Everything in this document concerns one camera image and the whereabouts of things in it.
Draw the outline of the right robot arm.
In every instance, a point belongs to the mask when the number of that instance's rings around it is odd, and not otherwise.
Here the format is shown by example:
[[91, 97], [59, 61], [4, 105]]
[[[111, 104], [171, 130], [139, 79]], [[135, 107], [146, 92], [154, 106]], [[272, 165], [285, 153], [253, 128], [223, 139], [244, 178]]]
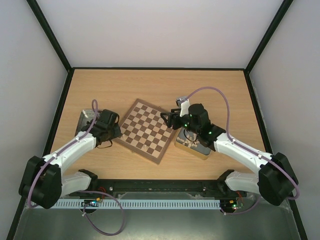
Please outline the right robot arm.
[[299, 182], [284, 154], [262, 152], [232, 137], [225, 129], [211, 123], [201, 103], [192, 104], [185, 114], [181, 113], [182, 110], [176, 108], [160, 116], [168, 128], [184, 128], [196, 134], [205, 148], [229, 156], [253, 172], [231, 172], [218, 183], [222, 195], [229, 196], [234, 191], [256, 193], [274, 206], [290, 198]]

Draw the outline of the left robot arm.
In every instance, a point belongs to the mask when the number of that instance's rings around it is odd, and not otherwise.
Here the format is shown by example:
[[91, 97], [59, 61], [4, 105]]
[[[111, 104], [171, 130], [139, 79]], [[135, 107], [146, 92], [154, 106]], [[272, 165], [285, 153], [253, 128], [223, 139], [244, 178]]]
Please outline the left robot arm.
[[61, 197], [87, 190], [95, 174], [80, 170], [65, 176], [65, 171], [87, 152], [120, 136], [119, 115], [107, 109], [96, 110], [93, 119], [67, 144], [48, 155], [28, 160], [18, 193], [26, 198], [27, 204], [49, 209]]

